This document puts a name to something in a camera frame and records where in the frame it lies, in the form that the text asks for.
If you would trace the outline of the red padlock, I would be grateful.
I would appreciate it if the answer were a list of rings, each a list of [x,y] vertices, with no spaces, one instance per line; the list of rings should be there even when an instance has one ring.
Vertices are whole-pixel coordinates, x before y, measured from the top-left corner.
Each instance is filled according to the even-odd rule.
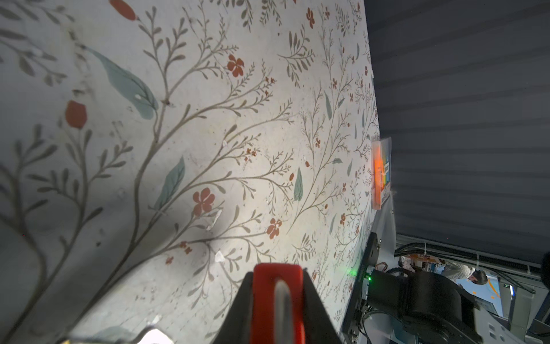
[[[254,268],[251,343],[305,343],[304,272],[298,265]]]

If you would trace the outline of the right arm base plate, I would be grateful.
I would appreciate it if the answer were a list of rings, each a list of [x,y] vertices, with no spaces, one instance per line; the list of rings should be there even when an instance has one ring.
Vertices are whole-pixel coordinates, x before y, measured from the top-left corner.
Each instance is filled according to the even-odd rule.
[[[354,270],[355,280],[352,293],[340,330],[343,343],[357,343],[359,337],[364,335],[364,329],[361,325],[362,316],[367,307],[370,274],[377,264],[379,252],[380,245],[378,235],[376,233],[370,233],[360,265]]]

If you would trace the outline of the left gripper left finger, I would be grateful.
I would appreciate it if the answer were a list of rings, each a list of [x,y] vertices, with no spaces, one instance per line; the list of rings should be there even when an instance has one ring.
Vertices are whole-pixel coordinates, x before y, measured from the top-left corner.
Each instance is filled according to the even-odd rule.
[[[249,344],[254,304],[253,272],[246,273],[213,344]]]

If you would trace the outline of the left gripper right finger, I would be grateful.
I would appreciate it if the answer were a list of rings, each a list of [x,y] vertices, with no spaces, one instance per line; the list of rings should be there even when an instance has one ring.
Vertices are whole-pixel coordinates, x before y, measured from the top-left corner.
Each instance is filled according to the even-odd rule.
[[[303,272],[303,322],[307,344],[341,344],[342,341],[306,269]]]

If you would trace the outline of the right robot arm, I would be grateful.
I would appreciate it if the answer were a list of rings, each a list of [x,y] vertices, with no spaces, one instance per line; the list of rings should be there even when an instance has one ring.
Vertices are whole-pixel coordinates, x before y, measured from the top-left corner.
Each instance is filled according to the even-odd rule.
[[[424,343],[482,343],[474,296],[446,277],[432,272],[410,272],[398,277],[373,271],[367,304],[399,320],[404,330]]]

